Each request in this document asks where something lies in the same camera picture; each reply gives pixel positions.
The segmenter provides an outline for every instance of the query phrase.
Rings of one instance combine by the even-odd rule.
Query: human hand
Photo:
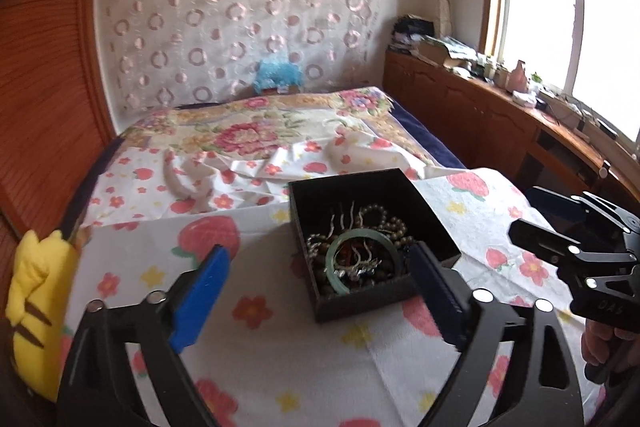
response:
[[[614,335],[619,339],[634,343],[625,359],[614,368],[614,371],[620,373],[629,367],[640,365],[640,335],[618,328],[612,328],[591,320],[587,320],[580,341],[582,357],[585,362],[591,365],[600,365],[601,363],[607,362],[610,355],[607,342],[610,341]]]

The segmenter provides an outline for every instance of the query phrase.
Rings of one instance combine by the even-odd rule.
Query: brown stripe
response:
[[[41,349],[44,349],[44,346],[42,345],[42,343],[37,339],[37,337],[31,333],[31,331],[29,331],[25,326],[23,326],[21,323],[18,324],[15,328],[14,328],[15,333],[17,333],[18,335],[22,336],[28,343],[33,344],[36,347],[39,347]]]
[[[30,303],[29,301],[25,301],[24,311],[26,311],[30,315],[33,315],[37,318],[37,320],[45,323],[47,326],[51,325],[51,321],[47,318],[47,315],[40,311],[40,309],[35,304]]]

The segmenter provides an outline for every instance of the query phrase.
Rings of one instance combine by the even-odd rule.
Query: green bangle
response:
[[[380,245],[382,245],[385,250],[388,251],[391,259],[393,259],[394,261],[396,277],[398,277],[402,273],[402,259],[400,259],[398,248],[394,246],[394,244],[389,240],[388,237],[386,237],[386,235],[378,232],[378,230],[373,229],[348,230],[347,232],[340,234],[329,246],[329,250],[326,253],[326,261],[324,264],[326,268],[326,278],[328,279],[331,288],[333,288],[338,295],[347,295],[347,293],[350,293],[350,289],[348,289],[347,286],[345,286],[340,278],[335,274],[335,256],[337,255],[338,250],[345,241],[348,241],[349,239],[357,239],[359,237],[363,239],[372,239],[380,243]]]

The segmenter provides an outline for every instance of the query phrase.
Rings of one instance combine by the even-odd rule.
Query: pink bottle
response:
[[[527,82],[527,75],[524,72],[523,60],[518,60],[518,65],[511,71],[509,80],[507,80],[506,90],[508,92],[529,92],[529,83]]]

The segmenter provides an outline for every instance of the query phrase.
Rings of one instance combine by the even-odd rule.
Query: window pane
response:
[[[575,0],[510,0],[504,62],[564,87],[574,33]]]
[[[640,0],[584,0],[574,97],[631,140],[640,128]]]

